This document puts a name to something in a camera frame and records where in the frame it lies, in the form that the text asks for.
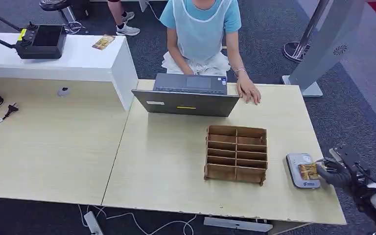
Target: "yellow sticker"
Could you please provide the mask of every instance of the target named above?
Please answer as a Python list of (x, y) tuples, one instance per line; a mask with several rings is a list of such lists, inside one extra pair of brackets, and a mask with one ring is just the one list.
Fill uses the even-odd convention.
[(18, 41), (22, 41), (22, 37), (25, 35), (25, 33), (26, 33), (26, 28), (23, 28), (21, 30), (19, 37), (18, 37)]
[(177, 106), (177, 109), (197, 109), (195, 107), (185, 107), (185, 106)]

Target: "cardboard compartment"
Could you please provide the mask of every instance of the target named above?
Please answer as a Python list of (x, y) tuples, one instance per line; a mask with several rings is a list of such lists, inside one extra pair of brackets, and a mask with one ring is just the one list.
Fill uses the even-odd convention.
[(235, 143), (208, 141), (208, 148), (235, 151)]
[(237, 136), (249, 137), (249, 138), (255, 138), (255, 139), (265, 139), (266, 130), (260, 129), (260, 128), (238, 127)]
[(209, 126), (204, 179), (263, 185), (268, 166), (266, 130)]
[(223, 157), (207, 156), (207, 163), (235, 166), (235, 158), (223, 158)]
[(237, 137), (238, 144), (266, 145), (263, 139), (250, 137)]
[(237, 151), (237, 159), (250, 159), (250, 160), (267, 161), (267, 154), (257, 153), (257, 152)]
[(238, 144), (237, 151), (267, 153), (266, 145)]
[(235, 166), (207, 164), (205, 178), (235, 180)]
[(236, 136), (237, 127), (235, 126), (209, 126), (208, 134), (220, 136)]
[(237, 166), (259, 168), (259, 169), (263, 169), (263, 170), (267, 169), (267, 162), (265, 162), (265, 161), (237, 159), (236, 162), (237, 162), (237, 164), (236, 164)]
[(248, 167), (237, 167), (237, 180), (263, 184), (265, 170)]
[(229, 142), (235, 143), (236, 137), (235, 136), (224, 136), (224, 135), (208, 135), (209, 141), (217, 141), (217, 142)]
[(214, 157), (235, 158), (235, 151), (209, 148), (207, 155)]

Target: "laptop keyboard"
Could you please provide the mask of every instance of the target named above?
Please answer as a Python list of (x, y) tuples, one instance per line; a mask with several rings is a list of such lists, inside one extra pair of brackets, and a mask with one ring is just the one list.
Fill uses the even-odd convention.
[(199, 93), (199, 94), (225, 94), (224, 91), (193, 90), (193, 89), (167, 88), (167, 87), (157, 87), (156, 91), (159, 91), (159, 92), (185, 92), (185, 93)]

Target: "laptop touchpad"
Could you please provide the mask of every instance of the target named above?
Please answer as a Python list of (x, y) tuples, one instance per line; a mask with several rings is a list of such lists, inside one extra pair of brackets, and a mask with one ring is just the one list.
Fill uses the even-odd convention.
[(187, 77), (187, 87), (209, 89), (211, 88), (211, 79), (209, 77), (190, 76)]

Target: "desk leg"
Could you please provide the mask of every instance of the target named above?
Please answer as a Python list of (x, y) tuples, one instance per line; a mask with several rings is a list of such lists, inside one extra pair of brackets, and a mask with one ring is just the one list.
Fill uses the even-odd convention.
[(273, 228), (269, 230), (269, 235), (277, 235), (285, 233), (306, 225), (310, 223), (301, 223), (301, 222), (286, 222), (286, 221), (272, 221)]
[(138, 75), (126, 38), (112, 66), (112, 82), (125, 110), (130, 109), (133, 101), (132, 89), (138, 85)]

